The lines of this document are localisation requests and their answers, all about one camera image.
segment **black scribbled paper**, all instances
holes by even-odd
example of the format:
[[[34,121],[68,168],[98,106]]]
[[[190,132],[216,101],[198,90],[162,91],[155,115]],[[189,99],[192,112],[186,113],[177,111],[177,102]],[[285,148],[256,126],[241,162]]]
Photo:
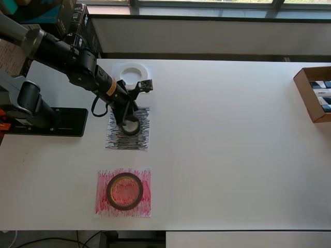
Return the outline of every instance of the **black scribbled paper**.
[[[106,149],[113,150],[148,150],[149,143],[149,107],[139,107],[136,116],[140,121],[140,131],[134,136],[125,135],[116,125],[114,114],[111,112],[108,122]]]

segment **black box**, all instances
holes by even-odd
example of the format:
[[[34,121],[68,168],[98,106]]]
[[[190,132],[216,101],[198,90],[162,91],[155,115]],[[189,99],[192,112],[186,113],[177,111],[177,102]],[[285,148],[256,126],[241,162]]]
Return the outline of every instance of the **black box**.
[[[12,18],[20,24],[39,24],[40,27],[61,38],[68,32],[76,0],[31,0],[20,6]]]
[[[101,45],[94,29],[92,20],[88,16],[85,4],[76,4],[73,10],[71,23],[80,24],[88,42],[89,48],[95,54],[101,53]]]
[[[85,44],[87,40],[80,24],[72,22],[69,27],[69,33],[70,34],[67,35],[64,39],[67,44],[72,44],[78,50],[88,47],[88,43]]]

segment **cardboard box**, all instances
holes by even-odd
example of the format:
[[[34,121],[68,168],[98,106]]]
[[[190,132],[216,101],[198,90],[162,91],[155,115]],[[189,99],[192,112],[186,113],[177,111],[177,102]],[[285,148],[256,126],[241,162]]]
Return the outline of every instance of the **cardboard box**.
[[[305,103],[308,114],[314,123],[331,121],[331,113],[324,112],[309,82],[330,80],[331,67],[302,68],[294,77],[294,82]]]
[[[80,24],[85,34],[89,48],[96,55],[102,52],[101,45],[95,31],[92,20],[88,16],[87,6],[85,4],[76,4],[73,10],[71,23]]]
[[[0,69],[11,76],[26,77],[31,63],[19,46],[0,40]]]
[[[12,18],[20,24],[39,24],[40,27],[61,38],[69,30],[76,0],[32,0],[20,6]]]

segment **open cardboard box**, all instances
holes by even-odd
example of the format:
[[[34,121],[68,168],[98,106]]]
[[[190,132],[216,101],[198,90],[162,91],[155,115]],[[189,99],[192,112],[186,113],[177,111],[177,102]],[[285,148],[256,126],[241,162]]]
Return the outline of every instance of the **open cardboard box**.
[[[331,121],[331,113],[324,112],[309,81],[331,81],[331,67],[302,68],[294,77],[311,120],[314,123]]]

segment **paper sheet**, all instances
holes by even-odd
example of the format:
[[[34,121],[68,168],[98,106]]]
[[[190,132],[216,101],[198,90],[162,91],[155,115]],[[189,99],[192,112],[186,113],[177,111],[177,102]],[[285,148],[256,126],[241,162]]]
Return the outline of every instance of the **paper sheet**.
[[[108,122],[106,149],[113,150],[148,150],[149,146],[149,107],[139,107],[136,116],[140,121],[140,131],[134,136],[125,135],[116,125],[114,114],[111,112]]]
[[[127,211],[120,211],[113,208],[106,197],[106,189],[110,180],[124,172],[135,174],[143,184],[143,196],[140,203],[133,209]],[[151,215],[151,169],[150,168],[128,168],[115,170],[99,170],[97,197],[95,202],[95,215],[98,217],[105,216],[137,216],[148,217]]]

